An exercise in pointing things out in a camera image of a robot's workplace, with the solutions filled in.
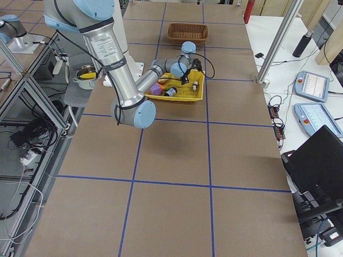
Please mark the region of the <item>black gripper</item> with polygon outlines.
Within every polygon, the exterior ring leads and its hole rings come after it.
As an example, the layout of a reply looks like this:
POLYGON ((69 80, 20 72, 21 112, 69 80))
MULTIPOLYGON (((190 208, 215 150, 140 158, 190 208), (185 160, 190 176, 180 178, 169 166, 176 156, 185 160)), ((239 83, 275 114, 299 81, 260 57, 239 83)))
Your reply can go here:
POLYGON ((180 76, 180 80, 182 82, 189 82, 189 79, 188 79, 188 75, 190 74, 190 69, 181 69, 181 76, 180 76))

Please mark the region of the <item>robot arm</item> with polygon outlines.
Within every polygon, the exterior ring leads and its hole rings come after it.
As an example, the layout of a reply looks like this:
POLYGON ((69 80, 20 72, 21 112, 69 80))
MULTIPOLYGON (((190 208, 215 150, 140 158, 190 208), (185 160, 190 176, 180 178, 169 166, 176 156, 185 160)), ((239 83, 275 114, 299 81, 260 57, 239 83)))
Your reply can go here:
POLYGON ((19 18, 14 14, 1 16, 1 40, 8 44, 14 38, 21 38, 27 35, 27 30, 19 18))
POLYGON ((100 64, 114 87, 117 98, 111 115, 118 124, 139 129, 149 127, 156 115, 153 102, 144 95, 165 73, 186 79, 193 65, 196 45, 186 41, 174 59, 157 59, 135 81, 114 32, 114 1, 45 1, 44 19, 58 31, 79 32, 86 53, 100 64))

